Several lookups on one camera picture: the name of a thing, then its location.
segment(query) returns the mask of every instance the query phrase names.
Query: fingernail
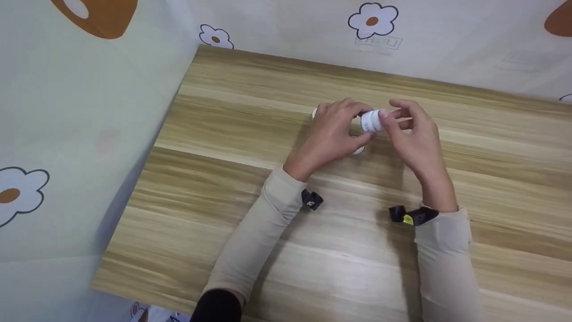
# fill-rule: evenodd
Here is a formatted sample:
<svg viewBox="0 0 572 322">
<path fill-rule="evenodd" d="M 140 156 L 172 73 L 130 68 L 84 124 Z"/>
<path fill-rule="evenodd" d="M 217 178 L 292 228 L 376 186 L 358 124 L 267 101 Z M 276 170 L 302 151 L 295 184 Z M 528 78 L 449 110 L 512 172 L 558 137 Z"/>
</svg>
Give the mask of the fingernail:
<svg viewBox="0 0 572 322">
<path fill-rule="evenodd" d="M 380 119 L 380 120 L 385 119 L 385 118 L 388 117 L 389 115 L 390 115 L 390 113 L 387 112 L 385 109 L 383 109 L 383 108 L 380 108 L 380 109 L 379 109 L 378 116 L 379 116 L 379 119 Z"/>
</svg>

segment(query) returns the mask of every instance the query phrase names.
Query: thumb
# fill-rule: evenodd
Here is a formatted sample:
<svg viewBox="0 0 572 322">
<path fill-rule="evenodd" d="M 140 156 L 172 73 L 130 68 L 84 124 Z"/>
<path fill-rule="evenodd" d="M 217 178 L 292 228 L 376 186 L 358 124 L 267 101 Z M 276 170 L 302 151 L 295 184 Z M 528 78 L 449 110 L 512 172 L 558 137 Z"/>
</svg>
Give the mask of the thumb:
<svg viewBox="0 0 572 322">
<path fill-rule="evenodd" d="M 390 137 L 391 140 L 395 138 L 405 135 L 401 128 L 399 128 L 399 123 L 395 119 L 391 113 L 384 111 L 385 113 L 379 113 L 379 120 L 384 129 L 386 129 L 387 135 Z"/>
<path fill-rule="evenodd" d="M 372 133 L 372 132 L 366 132 L 360 136 L 352 136 L 351 137 L 351 142 L 352 142 L 352 148 L 353 149 L 358 149 L 366 144 L 368 144 L 373 138 L 375 138 L 376 133 Z"/>
</svg>

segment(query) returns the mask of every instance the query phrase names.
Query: left hand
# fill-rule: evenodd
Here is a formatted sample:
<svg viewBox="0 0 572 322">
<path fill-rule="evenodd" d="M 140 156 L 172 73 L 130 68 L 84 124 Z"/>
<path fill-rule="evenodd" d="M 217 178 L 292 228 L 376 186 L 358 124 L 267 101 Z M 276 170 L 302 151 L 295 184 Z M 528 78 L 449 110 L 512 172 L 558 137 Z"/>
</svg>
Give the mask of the left hand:
<svg viewBox="0 0 572 322">
<path fill-rule="evenodd" d="M 350 136 L 352 120 L 373 110 L 369 105 L 344 99 L 318 105 L 316 117 L 306 140 L 290 153 L 284 171 L 299 181 L 306 181 L 318 168 L 352 154 L 375 137 L 374 133 Z"/>
</svg>

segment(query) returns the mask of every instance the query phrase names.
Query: wrist strap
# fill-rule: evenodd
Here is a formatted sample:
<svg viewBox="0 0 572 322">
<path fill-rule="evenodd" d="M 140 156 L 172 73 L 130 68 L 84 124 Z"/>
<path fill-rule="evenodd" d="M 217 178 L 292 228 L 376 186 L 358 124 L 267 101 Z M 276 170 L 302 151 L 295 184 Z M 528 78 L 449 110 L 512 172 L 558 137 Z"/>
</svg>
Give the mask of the wrist strap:
<svg viewBox="0 0 572 322">
<path fill-rule="evenodd" d="M 316 210 L 324 202 L 324 198 L 315 192 L 310 193 L 307 189 L 304 189 L 302 190 L 302 202 L 310 209 Z"/>
<path fill-rule="evenodd" d="M 399 205 L 388 209 L 392 222 L 404 222 L 412 226 L 420 226 L 439 215 L 439 212 L 429 207 L 406 211 L 405 206 Z"/>
</svg>

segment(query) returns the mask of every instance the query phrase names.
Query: black sleeve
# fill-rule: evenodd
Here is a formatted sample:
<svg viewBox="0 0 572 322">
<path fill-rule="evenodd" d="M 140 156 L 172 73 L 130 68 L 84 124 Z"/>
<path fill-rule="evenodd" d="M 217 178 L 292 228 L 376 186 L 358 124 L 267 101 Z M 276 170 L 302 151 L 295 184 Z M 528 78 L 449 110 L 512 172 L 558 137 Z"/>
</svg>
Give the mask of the black sleeve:
<svg viewBox="0 0 572 322">
<path fill-rule="evenodd" d="M 190 322 L 240 322 L 240 302 L 225 289 L 212 289 L 198 300 Z"/>
</svg>

